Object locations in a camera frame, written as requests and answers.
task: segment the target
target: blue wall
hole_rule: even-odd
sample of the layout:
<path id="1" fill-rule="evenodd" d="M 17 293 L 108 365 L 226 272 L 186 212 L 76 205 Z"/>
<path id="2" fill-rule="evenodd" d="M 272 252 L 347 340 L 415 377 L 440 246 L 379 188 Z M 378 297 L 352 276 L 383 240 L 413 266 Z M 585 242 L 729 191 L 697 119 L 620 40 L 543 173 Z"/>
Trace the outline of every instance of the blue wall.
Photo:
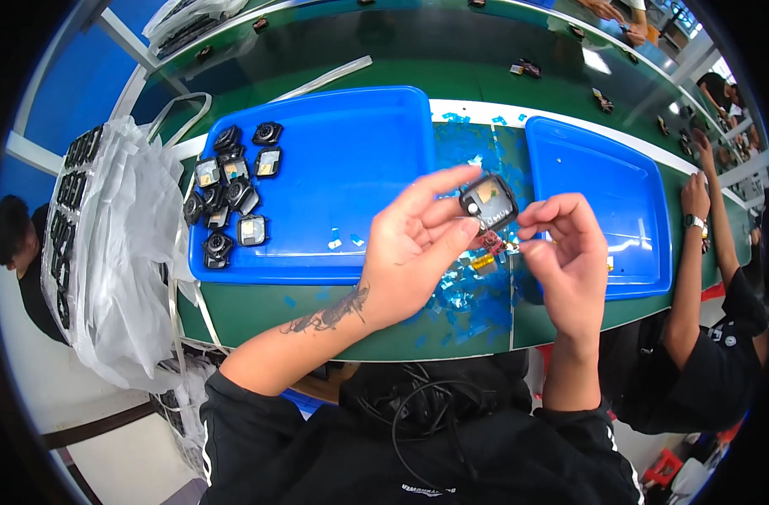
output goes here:
<path id="1" fill-rule="evenodd" d="M 113 0 L 110 9 L 138 35 L 164 0 Z M 135 70 L 133 60 L 94 25 L 78 33 L 45 76 L 28 116 L 25 137 L 64 154 L 70 143 L 110 117 L 121 90 Z M 6 156 L 0 167 L 0 199 L 12 194 L 33 210 L 51 197 L 56 178 Z"/>

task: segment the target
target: green workbench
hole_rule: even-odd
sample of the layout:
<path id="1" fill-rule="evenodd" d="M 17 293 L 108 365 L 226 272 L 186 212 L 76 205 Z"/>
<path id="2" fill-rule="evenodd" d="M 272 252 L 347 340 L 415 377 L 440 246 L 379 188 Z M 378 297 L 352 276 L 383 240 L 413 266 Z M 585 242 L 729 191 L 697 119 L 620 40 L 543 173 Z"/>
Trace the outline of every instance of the green workbench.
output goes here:
<path id="1" fill-rule="evenodd" d="M 585 63 L 580 43 L 568 32 L 548 27 L 548 15 L 521 4 L 489 3 L 483 11 L 471 11 L 464 3 L 441 2 L 432 7 L 400 3 L 391 10 L 359 12 L 355 2 L 337 2 L 291 8 L 269 15 L 270 27 L 255 35 L 247 24 L 231 28 L 175 58 L 152 76 L 139 97 L 133 115 L 138 124 L 149 122 L 173 97 L 165 83 L 170 77 L 185 77 L 191 91 L 213 95 L 210 112 L 183 139 L 207 133 L 221 116 L 266 103 L 337 66 L 360 56 L 371 55 L 373 64 L 324 86 L 334 90 L 362 86 L 406 84 L 424 90 L 430 98 L 473 100 L 526 106 L 588 120 L 661 147 L 693 162 L 679 150 L 678 132 L 691 121 L 674 114 L 673 103 L 685 104 L 681 90 L 643 62 L 634 65 L 623 50 L 608 39 L 595 40 L 593 47 L 608 69 L 598 71 Z M 237 54 L 219 65 L 197 72 L 202 65 L 193 57 L 206 45 L 214 57 Z M 249 46 L 242 52 L 236 47 Z M 520 57 L 529 57 L 543 69 L 539 81 L 508 73 Z M 601 89 L 615 104 L 607 116 L 595 106 L 591 88 Z M 656 116 L 662 116 L 671 136 L 658 130 Z M 161 128 L 168 138 L 191 117 L 191 109 L 176 106 Z M 693 119 L 711 121 L 711 118 Z M 523 177 L 528 184 L 518 198 L 532 200 L 527 143 L 522 128 L 496 126 L 484 132 L 483 125 L 434 123 L 437 166 L 465 163 L 482 149 L 489 149 L 483 161 Z M 711 128 L 711 138 L 717 133 Z M 193 160 L 184 165 L 190 174 Z M 660 165 L 670 210 L 674 268 L 679 265 L 682 247 L 679 193 L 687 181 L 682 171 Z M 742 263 L 748 263 L 750 248 L 749 215 L 728 199 L 727 210 L 736 248 Z M 513 305 L 513 324 L 499 330 L 461 335 L 471 313 L 447 314 L 424 309 L 408 322 L 370 335 L 344 351 L 339 359 L 386 361 L 448 359 L 478 356 L 549 343 L 555 330 L 549 321 L 535 282 L 521 257 L 509 256 L 502 266 L 524 286 L 513 297 L 512 286 L 489 296 Z M 703 288 L 720 280 L 715 256 L 703 257 Z M 329 306 L 349 292 L 347 286 L 282 286 L 202 283 L 219 339 L 235 348 L 248 338 L 315 309 Z M 603 328 L 610 328 L 656 313 L 671 304 L 672 293 L 660 297 L 609 301 Z M 187 338 L 210 343 L 199 309 L 178 298 L 179 313 Z"/>

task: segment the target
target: window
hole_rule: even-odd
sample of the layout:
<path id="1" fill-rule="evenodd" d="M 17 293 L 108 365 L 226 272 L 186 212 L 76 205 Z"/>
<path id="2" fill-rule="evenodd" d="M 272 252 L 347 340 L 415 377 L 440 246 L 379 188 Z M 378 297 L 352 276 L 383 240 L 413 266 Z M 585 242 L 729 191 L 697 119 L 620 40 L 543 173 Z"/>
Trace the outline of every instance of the window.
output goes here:
<path id="1" fill-rule="evenodd" d="M 710 67 L 709 72 L 715 72 L 716 74 L 721 75 L 730 84 L 735 83 L 735 76 L 729 69 L 729 66 L 727 66 L 727 62 L 723 57 L 718 58 L 718 61 Z"/>
<path id="2" fill-rule="evenodd" d="M 687 9 L 681 0 L 652 1 L 655 5 L 661 7 L 663 11 L 670 12 L 671 16 L 677 15 L 677 13 L 679 13 L 679 15 L 676 16 L 676 23 L 682 25 L 682 29 L 684 29 L 685 33 L 690 34 L 690 38 L 695 37 L 697 33 L 701 32 L 701 23 L 696 22 L 693 13 Z"/>

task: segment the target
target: hand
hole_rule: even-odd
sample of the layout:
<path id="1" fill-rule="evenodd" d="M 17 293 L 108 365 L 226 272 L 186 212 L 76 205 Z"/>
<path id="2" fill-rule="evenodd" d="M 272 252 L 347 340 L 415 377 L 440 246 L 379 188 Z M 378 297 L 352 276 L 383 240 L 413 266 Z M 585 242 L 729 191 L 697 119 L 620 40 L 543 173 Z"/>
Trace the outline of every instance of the hand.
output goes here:
<path id="1" fill-rule="evenodd" d="M 520 251 L 544 289 L 544 306 L 560 333 L 597 345 L 608 272 L 606 238 L 580 193 L 533 202 L 516 218 Z M 531 238 L 549 231 L 555 244 Z"/>
<path id="2" fill-rule="evenodd" d="M 710 214 L 710 196 L 704 189 L 704 176 L 693 174 L 682 189 L 682 214 L 693 214 L 703 221 Z"/>
<path id="3" fill-rule="evenodd" d="M 480 229 L 464 216 L 457 198 L 437 199 L 480 176 L 463 165 L 419 178 L 373 218 L 359 288 L 368 288 L 362 309 L 366 329 L 387 328 L 417 313 L 441 276 Z"/>
<path id="4" fill-rule="evenodd" d="M 715 163 L 713 162 L 713 145 L 710 144 L 710 139 L 698 128 L 693 128 L 693 146 L 695 146 L 696 152 L 699 153 L 699 157 L 702 161 L 702 166 L 706 166 L 707 161 L 710 161 L 709 165 L 713 168 L 713 173 L 716 171 Z"/>
<path id="5" fill-rule="evenodd" d="M 578 0 L 578 2 L 592 11 L 596 16 L 606 21 L 614 19 L 620 24 L 626 24 L 623 15 L 605 0 Z"/>
<path id="6" fill-rule="evenodd" d="M 749 236 L 752 237 L 753 246 L 760 244 L 760 227 L 753 228 L 752 231 L 749 232 Z"/>
<path id="7" fill-rule="evenodd" d="M 639 46 L 645 44 L 646 35 L 648 35 L 648 26 L 632 24 L 626 32 L 626 38 L 632 46 Z"/>

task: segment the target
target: hair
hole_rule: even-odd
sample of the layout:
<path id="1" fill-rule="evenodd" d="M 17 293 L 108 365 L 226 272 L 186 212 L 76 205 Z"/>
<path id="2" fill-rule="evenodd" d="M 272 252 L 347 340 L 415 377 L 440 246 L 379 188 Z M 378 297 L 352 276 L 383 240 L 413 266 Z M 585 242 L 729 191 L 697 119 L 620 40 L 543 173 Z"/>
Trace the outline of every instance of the hair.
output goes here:
<path id="1" fill-rule="evenodd" d="M 746 108 L 746 102 L 743 99 L 743 95 L 741 95 L 741 89 L 738 88 L 737 84 L 730 84 L 729 87 L 735 90 L 735 96 L 737 96 L 737 106 L 740 106 L 742 109 Z"/>
<path id="2" fill-rule="evenodd" d="M 0 265 L 11 263 L 26 238 L 31 217 L 20 197 L 6 195 L 0 200 Z"/>

